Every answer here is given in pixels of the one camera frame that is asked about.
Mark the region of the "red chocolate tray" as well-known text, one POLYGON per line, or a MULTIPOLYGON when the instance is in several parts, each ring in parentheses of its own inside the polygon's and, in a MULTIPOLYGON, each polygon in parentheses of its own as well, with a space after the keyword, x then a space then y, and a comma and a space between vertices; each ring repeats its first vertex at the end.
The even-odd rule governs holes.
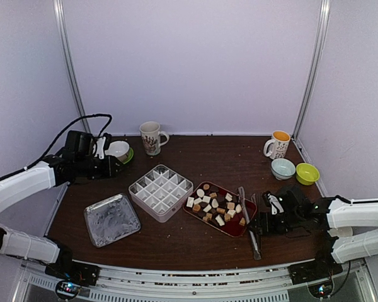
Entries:
POLYGON ((196 219, 233 238, 245 233, 245 215, 252 219, 257 213, 254 202, 248 199, 242 202, 238 193, 212 182, 200 183, 186 198, 182 208, 196 219))

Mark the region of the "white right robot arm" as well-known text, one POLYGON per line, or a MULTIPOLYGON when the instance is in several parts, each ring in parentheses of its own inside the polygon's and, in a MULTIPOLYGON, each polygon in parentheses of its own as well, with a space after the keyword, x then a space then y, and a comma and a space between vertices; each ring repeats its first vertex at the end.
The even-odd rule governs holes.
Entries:
POLYGON ((378 198, 347 199, 336 195, 311 201, 297 185, 252 195, 266 211, 246 222, 256 259, 261 258, 261 236, 288 235, 297 229, 320 230, 323 242, 311 262, 314 277, 322 278, 335 264, 378 255, 378 198))

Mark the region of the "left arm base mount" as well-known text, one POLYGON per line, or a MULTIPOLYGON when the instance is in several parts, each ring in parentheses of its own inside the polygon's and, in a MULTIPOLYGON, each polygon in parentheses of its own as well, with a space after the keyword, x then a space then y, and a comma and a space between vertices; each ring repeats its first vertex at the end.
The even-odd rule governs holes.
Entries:
POLYGON ((45 273, 59 279, 54 289, 57 297, 62 301, 70 301, 82 293, 87 293, 90 286, 96 285, 100 268, 73 261, 68 269, 55 264, 45 264, 45 273))

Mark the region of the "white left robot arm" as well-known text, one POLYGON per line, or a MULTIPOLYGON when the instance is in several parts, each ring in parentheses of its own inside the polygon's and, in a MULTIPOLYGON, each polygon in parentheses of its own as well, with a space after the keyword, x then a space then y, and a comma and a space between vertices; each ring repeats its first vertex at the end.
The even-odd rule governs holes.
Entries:
MULTIPOLYGON (((129 154, 130 145, 113 141, 108 133, 96 138, 89 133, 71 130, 65 145, 56 154, 44 155, 31 166, 0 178, 0 214, 40 191, 72 184, 80 177, 91 180, 113 178, 122 170, 129 154)), ((78 273, 68 247, 2 224, 0 254, 52 266, 64 279, 72 279, 78 273)))

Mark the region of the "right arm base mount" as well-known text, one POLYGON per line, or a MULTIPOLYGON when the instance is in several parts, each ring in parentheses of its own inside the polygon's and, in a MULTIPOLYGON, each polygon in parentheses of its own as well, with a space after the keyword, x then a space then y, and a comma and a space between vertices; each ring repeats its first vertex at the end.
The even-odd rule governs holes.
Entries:
POLYGON ((306 284, 311 296, 317 299, 329 298, 335 292, 333 277, 342 272, 341 264, 316 260, 289 266, 292 284, 306 284))

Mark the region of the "metal serving tongs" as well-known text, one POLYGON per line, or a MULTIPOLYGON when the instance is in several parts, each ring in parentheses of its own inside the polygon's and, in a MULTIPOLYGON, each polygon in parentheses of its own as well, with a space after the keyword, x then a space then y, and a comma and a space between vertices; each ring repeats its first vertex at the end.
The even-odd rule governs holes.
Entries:
MULTIPOLYGON (((238 195, 239 195, 239 200, 241 202, 241 206, 243 208, 243 215, 244 215, 244 218, 246 221, 246 227, 247 227, 251 219, 249 217, 248 210, 246 207, 246 196, 245 196, 244 187, 242 186, 238 187, 238 195)), ((255 236, 249 230, 248 232, 249 232, 249 237, 251 239, 251 245, 253 247, 252 248, 253 258, 254 260, 261 260, 261 243, 256 241, 255 236)))

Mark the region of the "bunny print tin lid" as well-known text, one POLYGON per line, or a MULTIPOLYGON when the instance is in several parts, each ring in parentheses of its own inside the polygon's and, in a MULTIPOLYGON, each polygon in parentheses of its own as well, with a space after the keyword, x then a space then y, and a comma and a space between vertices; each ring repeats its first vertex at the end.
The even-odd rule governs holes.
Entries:
POLYGON ((129 197, 117 194, 84 209, 91 243, 101 248, 128 237, 141 229, 141 223, 129 197))

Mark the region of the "white divided tin box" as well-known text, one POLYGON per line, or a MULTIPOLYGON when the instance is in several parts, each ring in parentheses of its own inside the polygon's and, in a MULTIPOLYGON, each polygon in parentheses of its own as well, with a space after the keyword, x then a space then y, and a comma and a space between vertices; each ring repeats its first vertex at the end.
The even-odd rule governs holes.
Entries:
POLYGON ((129 186, 132 201, 160 223, 176 214, 192 192, 189 179, 162 164, 129 186))

